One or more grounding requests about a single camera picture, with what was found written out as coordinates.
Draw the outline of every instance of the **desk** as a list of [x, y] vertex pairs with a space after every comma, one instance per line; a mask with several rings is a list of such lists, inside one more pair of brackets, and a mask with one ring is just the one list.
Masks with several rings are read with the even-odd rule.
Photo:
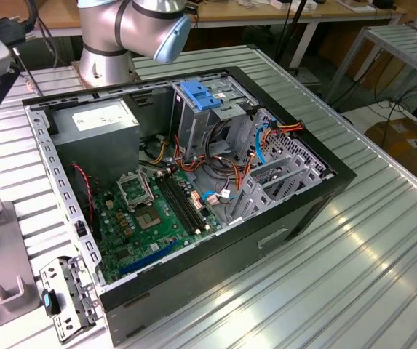
[[[54, 36], [81, 35], [79, 11], [74, 0], [47, 0], [39, 13], [45, 24], [52, 29]], [[283, 24], [287, 11], [276, 9], [271, 5], [258, 5], [253, 9], [238, 5], [235, 0], [226, 3], [205, 2], [200, 4], [198, 28], [232, 27], [246, 25]], [[297, 68], [310, 44], [317, 26], [321, 22], [342, 22], [353, 20], [390, 20], [389, 24], [398, 23], [405, 10], [395, 11], [378, 9], [376, 12], [353, 12], [334, 0], [318, 5], [315, 11], [304, 12], [299, 23], [307, 23], [306, 30], [295, 51], [290, 67]]]
[[[139, 332], [119, 349], [417, 348], [417, 179], [265, 54], [246, 46], [135, 60], [143, 79], [237, 65], [356, 173], [297, 238]], [[81, 89], [71, 67], [33, 72], [47, 94]], [[15, 203], [33, 274], [74, 255], [21, 100], [0, 107], [0, 198]], [[41, 282], [37, 283], [41, 291]], [[110, 348], [103, 320], [62, 347], [38, 308], [0, 327], [0, 348]]]

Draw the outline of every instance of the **red wire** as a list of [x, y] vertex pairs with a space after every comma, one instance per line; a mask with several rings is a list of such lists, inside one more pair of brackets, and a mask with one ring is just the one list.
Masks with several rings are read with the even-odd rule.
[[87, 194], [89, 196], [90, 222], [92, 222], [93, 221], [93, 216], [92, 216], [92, 213], [93, 213], [93, 210], [92, 210], [92, 193], [91, 193], [91, 190], [90, 190], [89, 180], [88, 180], [87, 175], [85, 174], [84, 170], [79, 165], [71, 164], [71, 166], [75, 167], [81, 173], [82, 177], [85, 180], [85, 184], [87, 186]]

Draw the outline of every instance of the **cardboard box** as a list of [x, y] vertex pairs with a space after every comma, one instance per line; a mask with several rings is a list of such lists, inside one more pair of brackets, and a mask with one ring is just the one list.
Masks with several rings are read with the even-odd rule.
[[[369, 128], [365, 136], [380, 146], [386, 122]], [[417, 177], [417, 123], [404, 118], [389, 122], [384, 151]]]

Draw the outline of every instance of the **aluminum table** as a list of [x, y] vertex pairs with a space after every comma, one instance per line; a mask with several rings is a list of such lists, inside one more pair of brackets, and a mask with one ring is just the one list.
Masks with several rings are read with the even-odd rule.
[[388, 25], [385, 27], [368, 27], [363, 28], [358, 37], [352, 44], [349, 52], [347, 52], [341, 66], [331, 81], [330, 88], [326, 95], [325, 101], [330, 102], [331, 98], [335, 94], [336, 89], [341, 83], [341, 79], [349, 69], [352, 60], [359, 52], [360, 47], [365, 40], [369, 40], [375, 44], [372, 53], [370, 53], [359, 73], [356, 75], [356, 80], [362, 76], [362, 74], [368, 69], [371, 61], [375, 59], [376, 55], [383, 49], [395, 57], [399, 58], [405, 64], [413, 68], [413, 72], [408, 75], [406, 80], [401, 83], [402, 89], [397, 94], [397, 97], [402, 96], [402, 93], [408, 88], [410, 81], [413, 79], [417, 72], [417, 30], [409, 25]]
[[[417, 179], [262, 52], [136, 60], [143, 78], [238, 65], [358, 177], [306, 232], [119, 348], [417, 348]], [[81, 89], [72, 68], [37, 71], [48, 94]], [[20, 79], [0, 108], [0, 197], [15, 203], [39, 269], [76, 250], [65, 233], [27, 118]], [[103, 320], [66, 348], [109, 348]], [[43, 308], [0, 327], [0, 348], [61, 348]]]

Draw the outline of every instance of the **open computer tower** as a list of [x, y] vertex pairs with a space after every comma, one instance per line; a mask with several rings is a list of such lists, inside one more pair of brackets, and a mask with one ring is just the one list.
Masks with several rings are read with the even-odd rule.
[[24, 106], [78, 250], [41, 271], [62, 343], [104, 316], [118, 345], [297, 236], [355, 177], [238, 68]]

